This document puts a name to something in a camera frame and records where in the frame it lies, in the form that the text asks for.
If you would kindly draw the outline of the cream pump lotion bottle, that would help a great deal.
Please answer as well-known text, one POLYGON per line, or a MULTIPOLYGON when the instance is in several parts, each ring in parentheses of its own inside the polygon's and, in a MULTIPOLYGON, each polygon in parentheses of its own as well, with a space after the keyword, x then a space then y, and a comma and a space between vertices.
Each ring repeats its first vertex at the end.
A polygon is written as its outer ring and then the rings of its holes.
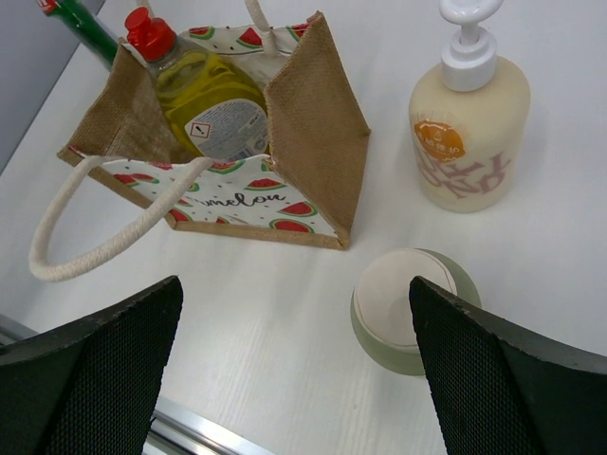
POLYGON ((530 108, 523 70, 498 53, 481 22, 499 1, 442 1, 459 27, 415 85, 409 120, 423 193, 453 212, 486 209, 508 192, 530 108))

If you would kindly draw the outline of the yellow red-capped bottle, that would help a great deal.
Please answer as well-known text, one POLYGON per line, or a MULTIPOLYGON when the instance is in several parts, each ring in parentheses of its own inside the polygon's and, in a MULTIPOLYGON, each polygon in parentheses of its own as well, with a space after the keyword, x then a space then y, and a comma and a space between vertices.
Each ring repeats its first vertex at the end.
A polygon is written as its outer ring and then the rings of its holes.
POLYGON ((130 12, 124 25, 146 62, 160 110, 186 149, 216 161, 269 152, 265 98, 246 72, 178 36, 145 7, 130 12))

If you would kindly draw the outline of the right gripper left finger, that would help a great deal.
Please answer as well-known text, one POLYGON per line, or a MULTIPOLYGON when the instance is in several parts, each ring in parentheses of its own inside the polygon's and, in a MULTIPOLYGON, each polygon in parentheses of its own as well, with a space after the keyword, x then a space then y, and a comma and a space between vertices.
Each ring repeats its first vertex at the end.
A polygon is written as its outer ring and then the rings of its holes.
POLYGON ((3 347, 2 453, 141 453, 182 305, 170 276, 3 347))

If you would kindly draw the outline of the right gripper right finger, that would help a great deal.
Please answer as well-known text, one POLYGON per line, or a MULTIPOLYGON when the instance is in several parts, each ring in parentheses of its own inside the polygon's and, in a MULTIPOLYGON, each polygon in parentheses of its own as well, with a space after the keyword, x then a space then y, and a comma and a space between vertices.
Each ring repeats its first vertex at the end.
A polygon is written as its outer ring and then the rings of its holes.
POLYGON ((417 344, 450 454, 603 454, 606 358, 417 276, 417 344))

